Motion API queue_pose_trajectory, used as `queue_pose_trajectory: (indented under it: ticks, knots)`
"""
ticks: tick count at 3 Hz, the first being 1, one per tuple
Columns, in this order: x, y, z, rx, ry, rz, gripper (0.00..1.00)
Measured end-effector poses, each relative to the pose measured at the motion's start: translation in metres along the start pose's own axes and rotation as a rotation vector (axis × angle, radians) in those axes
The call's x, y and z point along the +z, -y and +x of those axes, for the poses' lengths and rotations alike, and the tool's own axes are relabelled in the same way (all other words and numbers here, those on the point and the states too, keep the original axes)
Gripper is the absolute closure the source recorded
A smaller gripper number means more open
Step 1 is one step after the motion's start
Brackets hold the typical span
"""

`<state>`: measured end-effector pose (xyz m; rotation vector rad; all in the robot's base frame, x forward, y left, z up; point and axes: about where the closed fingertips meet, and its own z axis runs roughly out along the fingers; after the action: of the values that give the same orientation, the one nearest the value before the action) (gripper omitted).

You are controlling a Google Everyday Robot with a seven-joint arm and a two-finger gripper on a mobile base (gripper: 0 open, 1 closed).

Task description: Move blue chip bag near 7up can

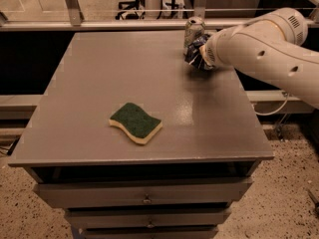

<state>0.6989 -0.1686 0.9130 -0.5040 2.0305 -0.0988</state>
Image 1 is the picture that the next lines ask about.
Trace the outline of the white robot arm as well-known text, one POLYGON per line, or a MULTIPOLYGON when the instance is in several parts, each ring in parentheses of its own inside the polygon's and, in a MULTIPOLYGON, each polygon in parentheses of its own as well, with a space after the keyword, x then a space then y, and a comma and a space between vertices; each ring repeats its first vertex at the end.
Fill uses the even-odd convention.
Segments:
POLYGON ((199 50, 213 68, 231 66, 319 109, 319 53, 302 47, 307 34, 302 14, 281 8, 213 34, 199 50))

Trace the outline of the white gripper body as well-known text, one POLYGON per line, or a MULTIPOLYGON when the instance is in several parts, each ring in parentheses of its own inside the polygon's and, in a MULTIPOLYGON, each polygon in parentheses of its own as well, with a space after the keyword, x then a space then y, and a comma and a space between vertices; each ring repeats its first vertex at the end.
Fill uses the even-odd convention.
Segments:
POLYGON ((231 27, 213 33, 202 46, 202 57, 205 62, 215 68, 233 66, 241 69, 244 65, 244 57, 240 49, 237 35, 242 27, 231 27))

